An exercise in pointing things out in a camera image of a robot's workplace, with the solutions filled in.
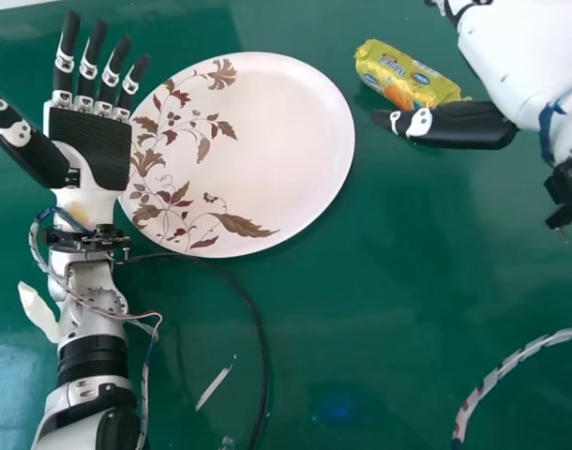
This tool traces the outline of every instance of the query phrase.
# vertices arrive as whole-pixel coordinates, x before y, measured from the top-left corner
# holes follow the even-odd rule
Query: robot finger
[[[83,113],[92,112],[94,106],[95,78],[98,74],[97,63],[102,44],[107,37],[107,28],[107,23],[98,19],[83,52],[78,91],[74,99],[76,109]]]
[[[53,71],[53,106],[68,108],[72,98],[73,49],[80,31],[80,16],[70,11],[63,25]]]
[[[433,148],[499,150],[518,129],[489,101],[457,101],[415,111],[375,111],[371,121],[393,134]]]
[[[95,103],[95,114],[97,115],[104,117],[111,115],[115,103],[115,88],[119,84],[121,67],[126,56],[128,56],[130,44],[131,37],[124,36],[111,53],[109,62],[102,73],[100,90]]]
[[[140,80],[143,78],[143,75],[150,64],[151,57],[148,54],[144,54],[129,70],[128,75],[126,75],[126,78],[122,82],[122,89],[119,93],[117,106],[113,108],[113,119],[119,120],[120,122],[128,121],[132,99],[136,92],[138,92]]]
[[[77,173],[54,143],[32,128],[0,96],[0,146],[45,188],[77,182]]]

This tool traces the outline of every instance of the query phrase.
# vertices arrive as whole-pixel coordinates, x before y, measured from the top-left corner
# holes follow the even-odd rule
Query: brown floral pattern
[[[138,116],[132,119],[132,122],[140,126],[145,131],[136,137],[136,141],[140,147],[145,143],[152,144],[152,149],[157,148],[157,144],[164,141],[165,145],[175,142],[178,133],[187,133],[197,143],[197,163],[201,163],[211,150],[211,142],[216,139],[221,132],[223,136],[237,140],[236,133],[232,125],[226,120],[219,120],[219,113],[214,112],[203,115],[200,111],[192,110],[188,114],[176,114],[173,111],[164,113],[168,100],[176,98],[179,101],[179,108],[183,109],[191,102],[190,94],[182,90],[182,85],[196,77],[212,81],[208,86],[209,90],[221,90],[227,86],[231,86],[236,80],[236,70],[232,66],[229,59],[213,62],[216,70],[208,73],[194,73],[176,83],[173,79],[169,79],[163,85],[167,93],[163,101],[159,99],[160,94],[153,95],[153,103],[158,110],[157,119],[147,116]]]
[[[163,242],[173,242],[184,244],[184,252],[195,248],[206,248],[213,246],[219,240],[218,227],[229,233],[234,233],[242,237],[263,238],[270,236],[277,231],[270,231],[262,225],[253,223],[251,219],[228,213],[226,201],[215,195],[205,192],[201,199],[194,199],[188,194],[190,182],[183,186],[176,186],[170,174],[160,172],[161,167],[165,168],[163,151],[180,151],[180,148],[173,148],[178,133],[189,134],[193,142],[196,143],[196,162],[200,164],[204,161],[212,147],[212,141],[219,135],[224,139],[237,140],[233,126],[227,121],[220,119],[218,112],[202,113],[196,109],[186,108],[192,101],[191,94],[184,88],[188,80],[201,77],[209,81],[209,90],[225,89],[236,81],[237,71],[229,59],[213,61],[213,70],[207,73],[198,73],[194,70],[190,77],[180,82],[169,79],[163,85],[165,90],[163,97],[156,92],[153,95],[153,104],[158,110],[158,117],[138,116],[132,119],[136,126],[143,132],[137,134],[136,142],[132,143],[134,150],[130,159],[134,171],[131,174],[131,192],[125,195],[131,200],[138,201],[138,208],[132,215],[132,223],[142,230],[150,224],[150,220],[162,221],[163,233],[158,233],[157,238],[160,244]],[[176,111],[169,111],[168,100],[173,100],[173,108]],[[155,176],[155,179],[162,183],[162,189],[151,189],[147,183],[147,177]],[[134,182],[134,177],[139,176],[141,181]],[[189,207],[194,202],[205,204],[207,212],[196,217],[190,217]],[[207,230],[203,234],[197,233],[201,237],[193,242],[191,232],[200,231],[202,218],[213,218],[215,224],[209,226],[206,220]]]

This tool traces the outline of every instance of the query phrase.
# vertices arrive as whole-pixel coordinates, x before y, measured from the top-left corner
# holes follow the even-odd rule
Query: striped cable
[[[513,370],[519,363],[525,361],[530,356],[535,355],[544,347],[552,347],[553,345],[561,344],[572,339],[572,328],[560,330],[552,335],[545,335],[530,342],[522,349],[517,350],[515,353],[508,356],[503,363],[495,368],[478,387],[470,394],[469,397],[463,402],[463,405],[457,413],[455,419],[455,431],[453,432],[453,450],[460,450],[463,441],[465,440],[465,432],[467,425],[472,417],[480,400],[482,400],[491,390],[496,383]]]

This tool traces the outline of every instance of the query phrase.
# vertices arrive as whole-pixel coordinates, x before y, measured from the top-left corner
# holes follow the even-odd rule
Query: black cable
[[[247,292],[247,290],[238,282],[238,280],[235,277],[232,276],[232,274],[223,270],[221,267],[217,267],[205,260],[201,260],[194,256],[184,255],[181,253],[152,253],[150,255],[133,256],[122,262],[116,262],[116,264],[123,265],[126,263],[138,263],[140,261],[150,260],[153,258],[180,258],[197,263],[198,265],[206,269],[210,269],[223,276],[226,279],[226,281],[228,281],[228,283],[233,287],[233,289],[240,295],[240,297],[244,300],[245,304],[247,305],[248,311],[250,312],[252,320],[255,323],[255,328],[257,329],[257,337],[259,338],[259,347],[261,349],[261,359],[263,363],[263,379],[262,379],[261,399],[259,401],[259,410],[257,411],[257,418],[255,419],[255,425],[250,434],[250,439],[248,440],[248,450],[255,450],[257,442],[259,441],[259,436],[261,435],[261,432],[263,430],[263,423],[266,417],[265,410],[267,408],[267,399],[269,397],[269,366],[270,366],[267,335],[265,334],[265,330],[263,328],[263,321],[261,319],[261,313],[259,312],[259,309],[255,305],[255,302],[253,301],[252,297]]]

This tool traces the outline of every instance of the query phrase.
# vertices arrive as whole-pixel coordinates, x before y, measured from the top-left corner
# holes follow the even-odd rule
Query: white robot body
[[[453,0],[449,7],[458,13],[471,3]],[[539,131],[539,115],[572,87],[572,0],[469,7],[458,31],[459,49],[499,110],[518,128]],[[550,133],[556,164],[572,156],[572,96],[563,108]]]

